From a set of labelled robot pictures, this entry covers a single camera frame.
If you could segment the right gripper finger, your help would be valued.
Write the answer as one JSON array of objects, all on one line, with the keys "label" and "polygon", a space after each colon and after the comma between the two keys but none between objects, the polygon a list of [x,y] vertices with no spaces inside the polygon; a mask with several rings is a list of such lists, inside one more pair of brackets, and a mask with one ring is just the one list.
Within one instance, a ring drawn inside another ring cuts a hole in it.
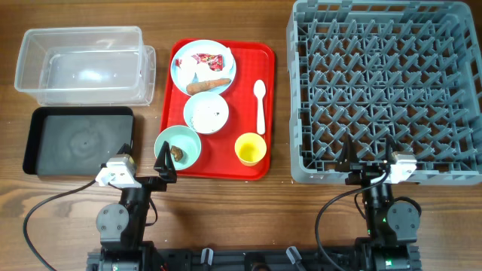
[{"label": "right gripper finger", "polygon": [[358,157],[353,139],[350,134],[346,134],[335,170],[337,172],[351,172],[357,165]]},{"label": "right gripper finger", "polygon": [[398,160],[399,154],[402,153],[400,146],[395,143],[394,139],[390,135],[387,135],[385,140],[386,140],[386,145],[385,145],[384,160],[387,163],[396,163]]}]

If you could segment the light blue rice bowl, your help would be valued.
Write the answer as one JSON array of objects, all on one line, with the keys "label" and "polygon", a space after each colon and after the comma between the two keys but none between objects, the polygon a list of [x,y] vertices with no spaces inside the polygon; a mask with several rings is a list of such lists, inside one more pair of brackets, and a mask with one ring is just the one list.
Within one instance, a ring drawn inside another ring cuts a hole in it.
[{"label": "light blue rice bowl", "polygon": [[227,123],[229,106],[225,99],[216,93],[198,93],[185,103],[183,117],[192,130],[210,135],[218,132]]}]

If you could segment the orange carrot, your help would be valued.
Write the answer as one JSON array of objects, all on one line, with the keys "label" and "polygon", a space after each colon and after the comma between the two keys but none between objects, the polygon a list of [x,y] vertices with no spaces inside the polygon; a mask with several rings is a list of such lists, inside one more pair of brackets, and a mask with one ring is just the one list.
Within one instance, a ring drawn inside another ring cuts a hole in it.
[{"label": "orange carrot", "polygon": [[186,86],[186,91],[189,95],[195,95],[201,92],[212,90],[216,87],[227,85],[230,82],[231,82],[231,79],[229,78],[220,78],[216,80],[191,83]]}]

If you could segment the white tissue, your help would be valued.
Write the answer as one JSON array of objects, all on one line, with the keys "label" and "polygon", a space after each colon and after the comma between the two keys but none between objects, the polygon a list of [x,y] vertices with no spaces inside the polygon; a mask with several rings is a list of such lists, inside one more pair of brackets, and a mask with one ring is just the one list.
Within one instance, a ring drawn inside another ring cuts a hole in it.
[{"label": "white tissue", "polygon": [[[220,72],[196,71],[197,62],[191,57],[195,53],[221,54],[224,58],[224,68]],[[188,49],[179,58],[175,59],[175,66],[178,69],[178,78],[183,86],[195,81],[210,81],[220,78],[227,78],[234,66],[234,57],[230,48],[221,47],[194,47]]]}]

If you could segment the red snack wrapper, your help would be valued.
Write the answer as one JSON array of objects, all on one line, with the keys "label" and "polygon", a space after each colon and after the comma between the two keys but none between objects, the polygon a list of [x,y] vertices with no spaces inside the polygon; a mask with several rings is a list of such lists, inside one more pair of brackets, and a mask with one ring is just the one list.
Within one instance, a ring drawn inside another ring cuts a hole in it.
[{"label": "red snack wrapper", "polygon": [[224,58],[221,54],[195,53],[191,56],[196,62],[196,71],[220,72],[224,68]]}]

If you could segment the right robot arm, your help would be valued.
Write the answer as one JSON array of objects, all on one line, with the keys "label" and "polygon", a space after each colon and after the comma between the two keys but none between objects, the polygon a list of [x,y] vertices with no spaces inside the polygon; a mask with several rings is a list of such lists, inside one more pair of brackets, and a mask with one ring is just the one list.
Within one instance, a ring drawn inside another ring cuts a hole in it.
[{"label": "right robot arm", "polygon": [[392,186],[416,170],[416,158],[401,151],[391,136],[385,139],[382,163],[363,164],[354,140],[346,135],[335,170],[346,172],[347,185],[358,185],[368,237],[355,240],[349,267],[353,270],[415,270],[420,267],[410,245],[417,241],[422,209],[413,199],[394,197]]}]

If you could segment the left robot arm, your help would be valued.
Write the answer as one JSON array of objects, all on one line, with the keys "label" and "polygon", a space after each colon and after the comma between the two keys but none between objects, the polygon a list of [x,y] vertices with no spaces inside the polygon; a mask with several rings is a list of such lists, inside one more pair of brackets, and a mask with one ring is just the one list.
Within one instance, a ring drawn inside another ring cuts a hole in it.
[{"label": "left robot arm", "polygon": [[120,189],[120,201],[102,208],[96,218],[101,251],[87,258],[87,270],[168,270],[168,263],[152,241],[143,239],[148,210],[154,207],[153,192],[164,192],[177,181],[168,142],[161,146],[154,163],[157,176],[137,177],[136,164],[125,144],[101,170],[95,181],[101,187]]}]

